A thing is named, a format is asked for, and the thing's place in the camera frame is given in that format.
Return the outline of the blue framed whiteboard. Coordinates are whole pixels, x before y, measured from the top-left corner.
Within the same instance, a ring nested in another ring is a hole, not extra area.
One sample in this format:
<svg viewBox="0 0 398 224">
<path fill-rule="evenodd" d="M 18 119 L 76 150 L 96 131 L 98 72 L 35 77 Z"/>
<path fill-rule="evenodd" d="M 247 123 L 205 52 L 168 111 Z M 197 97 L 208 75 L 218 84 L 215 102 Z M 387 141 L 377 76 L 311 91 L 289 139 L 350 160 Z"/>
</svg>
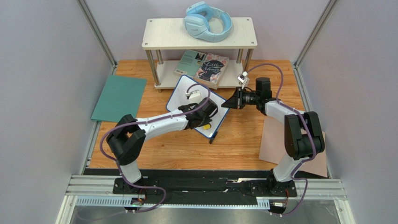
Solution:
<svg viewBox="0 0 398 224">
<path fill-rule="evenodd" d="M 217 93 L 207 89 L 206 86 L 203 86 L 202 84 L 199 84 L 198 82 L 194 81 L 192 78 L 183 75 L 180 77 L 180 79 L 177 82 L 177 85 L 172 92 L 167 104 L 166 104 L 166 109 L 168 111 L 173 111 L 178 108 L 181 109 L 186 109 L 188 105 L 191 106 L 191 108 L 194 108 L 195 106 L 198 106 L 199 104 L 190 104 L 189 100 L 187 99 L 185 93 L 186 92 L 191 92 L 194 90 L 199 90 L 202 96 L 202 100 L 200 103 L 203 103 L 206 98 L 209 98 L 208 102 L 206 104 L 215 104 L 218 106 L 218 112 L 212 117 L 212 121 L 210 122 L 211 128 L 210 129 L 203 129 L 202 127 L 197 127 L 194 128 L 196 131 L 204 135 L 206 138 L 209 139 L 209 143 L 212 144 L 215 137 L 217 136 L 218 129 L 220 128 L 223 120 L 225 119 L 228 109 L 221 107 L 221 104 L 226 101 L 225 98 L 222 96 L 218 95 Z"/>
</svg>

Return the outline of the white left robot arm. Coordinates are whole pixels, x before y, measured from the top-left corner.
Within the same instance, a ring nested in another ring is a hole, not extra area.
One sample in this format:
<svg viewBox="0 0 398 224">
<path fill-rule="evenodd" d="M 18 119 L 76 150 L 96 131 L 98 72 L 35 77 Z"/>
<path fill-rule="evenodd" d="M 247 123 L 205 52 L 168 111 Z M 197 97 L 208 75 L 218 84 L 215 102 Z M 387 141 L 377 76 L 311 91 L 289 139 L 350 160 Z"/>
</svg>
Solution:
<svg viewBox="0 0 398 224">
<path fill-rule="evenodd" d="M 117 126 L 104 134 L 100 144 L 108 144 L 113 156 L 107 157 L 116 162 L 124 182 L 139 189 L 136 182 L 142 175 L 137 158 L 146 141 L 165 133 L 206 126 L 217 112 L 217 104 L 205 98 L 198 104 L 183 105 L 174 111 L 151 118 L 135 119 L 128 114 L 122 117 Z"/>
</svg>

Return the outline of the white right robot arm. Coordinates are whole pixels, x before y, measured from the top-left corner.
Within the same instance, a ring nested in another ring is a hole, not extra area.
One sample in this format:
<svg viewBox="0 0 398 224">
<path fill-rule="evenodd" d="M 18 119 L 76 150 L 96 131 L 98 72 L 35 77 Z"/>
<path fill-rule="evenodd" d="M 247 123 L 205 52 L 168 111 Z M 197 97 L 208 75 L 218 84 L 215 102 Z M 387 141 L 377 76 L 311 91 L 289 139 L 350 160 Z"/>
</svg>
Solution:
<svg viewBox="0 0 398 224">
<path fill-rule="evenodd" d="M 242 109 L 255 105 L 262 114 L 275 118 L 284 125 L 285 155 L 267 177 L 267 191 L 279 196 L 293 183 L 298 169 L 325 150 L 319 117 L 316 112 L 302 112 L 272 96 L 268 77 L 256 79 L 256 88 L 237 87 L 233 95 L 221 106 Z"/>
</svg>

